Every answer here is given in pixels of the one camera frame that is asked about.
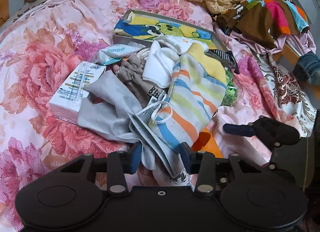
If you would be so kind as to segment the orange cup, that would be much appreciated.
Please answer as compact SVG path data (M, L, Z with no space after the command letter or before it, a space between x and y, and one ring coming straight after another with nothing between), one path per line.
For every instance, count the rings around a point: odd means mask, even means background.
M202 132L199 133L199 137L192 145L191 149L194 152L210 152L216 158L223 158L222 152L214 140L213 135L207 128L204 128Z

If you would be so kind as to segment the grey cloth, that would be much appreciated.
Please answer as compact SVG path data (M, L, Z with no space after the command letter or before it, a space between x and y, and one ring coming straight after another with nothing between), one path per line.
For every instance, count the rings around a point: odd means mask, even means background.
M140 141L139 136L129 129L130 114L138 113L142 106L133 93L116 75L108 70L84 89L102 102L93 103L83 98L76 123L107 140L125 143Z

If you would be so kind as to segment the striped pastel towel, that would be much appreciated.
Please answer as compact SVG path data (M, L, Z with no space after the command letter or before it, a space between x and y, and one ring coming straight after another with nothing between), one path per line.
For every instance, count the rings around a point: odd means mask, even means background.
M174 151L181 143L192 146L221 105L226 88L221 62L193 43L173 67L167 97L153 112L149 128Z

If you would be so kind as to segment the navy striped sock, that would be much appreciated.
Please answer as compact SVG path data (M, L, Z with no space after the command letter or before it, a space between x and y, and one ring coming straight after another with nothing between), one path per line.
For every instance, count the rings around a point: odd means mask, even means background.
M227 67L229 71L235 74L240 74L238 63L233 55L233 53L229 51L223 51L219 49L210 49L208 51L209 54L213 55L214 58L219 60L224 67Z

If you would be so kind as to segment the beige drawstring pouch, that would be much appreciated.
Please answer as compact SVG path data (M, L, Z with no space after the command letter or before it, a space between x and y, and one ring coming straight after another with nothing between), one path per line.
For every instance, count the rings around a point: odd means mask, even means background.
M146 107L152 96L159 98L165 94L165 90L156 84L143 80L142 75L149 48L133 53L127 60L122 60L118 66L112 67L114 74L138 99L142 107Z

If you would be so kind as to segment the white baby garment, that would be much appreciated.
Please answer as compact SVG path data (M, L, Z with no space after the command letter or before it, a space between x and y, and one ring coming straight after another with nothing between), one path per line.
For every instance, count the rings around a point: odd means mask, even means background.
M209 47L203 42L191 38L163 35L156 37L150 47L142 78L159 88L168 88L175 64L193 43L198 43L204 51Z

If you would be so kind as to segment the white tissue packet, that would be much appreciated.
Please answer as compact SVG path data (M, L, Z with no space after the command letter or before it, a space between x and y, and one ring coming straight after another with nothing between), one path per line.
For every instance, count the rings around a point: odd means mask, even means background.
M93 57L92 62L101 66L109 66L129 57L135 52L145 48L144 45L114 44L104 49L100 49Z

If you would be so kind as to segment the glass jar of green stars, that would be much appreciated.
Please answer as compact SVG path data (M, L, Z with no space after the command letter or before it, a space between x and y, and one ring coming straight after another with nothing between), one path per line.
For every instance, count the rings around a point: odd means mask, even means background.
M221 106L232 106L238 98L238 89L233 81L232 72L226 70L227 88Z

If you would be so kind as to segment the white maroon floral blanket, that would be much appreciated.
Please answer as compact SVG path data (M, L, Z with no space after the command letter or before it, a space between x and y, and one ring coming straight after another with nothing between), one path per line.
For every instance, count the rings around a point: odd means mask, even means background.
M316 109L293 73L277 64L270 53L256 54L255 60L271 91L271 102L276 106L279 121L295 127L301 137L310 137Z

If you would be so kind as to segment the white cotton swab box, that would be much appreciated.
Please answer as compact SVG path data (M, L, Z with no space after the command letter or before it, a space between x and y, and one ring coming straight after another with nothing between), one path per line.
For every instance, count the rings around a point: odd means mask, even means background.
M76 124L82 99L89 96L89 92L84 90L84 85L97 81L105 70L105 66L86 61L81 62L49 101L54 117Z

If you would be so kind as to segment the blue jeans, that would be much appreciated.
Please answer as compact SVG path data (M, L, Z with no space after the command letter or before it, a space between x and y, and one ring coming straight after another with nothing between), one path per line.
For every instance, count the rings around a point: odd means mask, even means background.
M320 60L319 57L309 51L300 56L293 70L297 80L310 85L319 86L320 82Z

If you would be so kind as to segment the pink lilac cloth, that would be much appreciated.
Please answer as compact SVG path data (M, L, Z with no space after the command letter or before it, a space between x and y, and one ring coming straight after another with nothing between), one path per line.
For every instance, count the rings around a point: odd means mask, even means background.
M316 44L310 31L300 35L280 35L274 42L275 48L273 49L267 49L256 41L244 37L235 31L232 31L229 37L245 45L253 55L271 54L276 62L279 62L281 58L285 58L295 65L300 56L310 51L314 54L316 53Z

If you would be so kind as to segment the brown multicolour garment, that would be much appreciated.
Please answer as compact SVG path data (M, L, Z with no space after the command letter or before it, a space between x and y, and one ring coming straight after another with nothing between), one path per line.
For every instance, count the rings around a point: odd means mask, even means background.
M225 35L236 32L267 49L275 48L281 35L309 30L307 15L291 0L240 0L215 21Z

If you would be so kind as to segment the grey tray with cartoon lining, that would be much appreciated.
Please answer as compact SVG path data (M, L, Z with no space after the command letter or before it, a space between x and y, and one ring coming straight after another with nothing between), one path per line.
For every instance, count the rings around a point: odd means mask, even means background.
M152 42L155 37L162 35L186 37L201 41L210 49L227 51L227 47L213 31L179 19L145 11L127 10L117 22L113 32L116 36L134 38L143 43Z

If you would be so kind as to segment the pink floral bed sheet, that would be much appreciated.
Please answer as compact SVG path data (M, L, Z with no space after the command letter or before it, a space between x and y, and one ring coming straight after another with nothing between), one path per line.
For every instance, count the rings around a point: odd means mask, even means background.
M56 119L49 101L83 60L113 43L128 9L213 30L207 9L187 0L48 0L1 34L1 231L18 231L18 190L82 155L97 158L127 144Z

